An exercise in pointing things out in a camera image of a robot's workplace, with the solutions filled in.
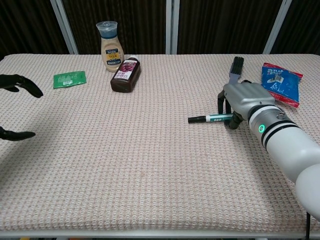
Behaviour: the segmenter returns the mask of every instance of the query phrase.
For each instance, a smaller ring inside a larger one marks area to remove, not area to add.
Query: brown bottle
[[[140,62],[137,56],[130,56],[124,60],[113,78],[111,79],[111,88],[115,92],[130,93],[133,91],[141,72]]]

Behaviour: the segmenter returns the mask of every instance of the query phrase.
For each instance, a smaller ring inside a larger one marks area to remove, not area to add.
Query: textured tablecloth
[[[289,117],[320,143],[320,56],[242,55],[241,79],[264,62],[304,74]],[[33,131],[0,141],[0,230],[212,229],[304,231],[305,211],[244,122],[188,124],[217,113],[234,55],[140,55],[132,93],[113,92],[100,55],[9,55],[2,74],[44,96],[0,89],[0,126]],[[53,75],[87,83],[53,89]],[[312,220],[313,230],[319,230]]]

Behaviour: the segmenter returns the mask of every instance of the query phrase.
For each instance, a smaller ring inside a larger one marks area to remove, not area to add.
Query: green led ring
[[[265,131],[265,129],[266,129],[266,126],[265,126],[264,124],[261,124],[261,125],[259,126],[259,128],[258,128],[259,133],[262,134],[262,133]]]

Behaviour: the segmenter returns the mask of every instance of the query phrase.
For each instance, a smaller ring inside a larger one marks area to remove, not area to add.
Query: dark curtain
[[[272,54],[320,55],[320,1],[293,0]]]
[[[125,54],[164,54],[166,0],[63,0],[80,54],[100,54],[96,23],[118,22]]]
[[[180,0],[178,54],[261,54],[282,0]]]
[[[0,0],[0,59],[69,54],[50,0]]]

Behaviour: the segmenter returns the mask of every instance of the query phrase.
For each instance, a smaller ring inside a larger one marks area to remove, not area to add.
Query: marker pen
[[[232,119],[233,114],[212,114],[207,116],[188,117],[188,123],[223,122]]]

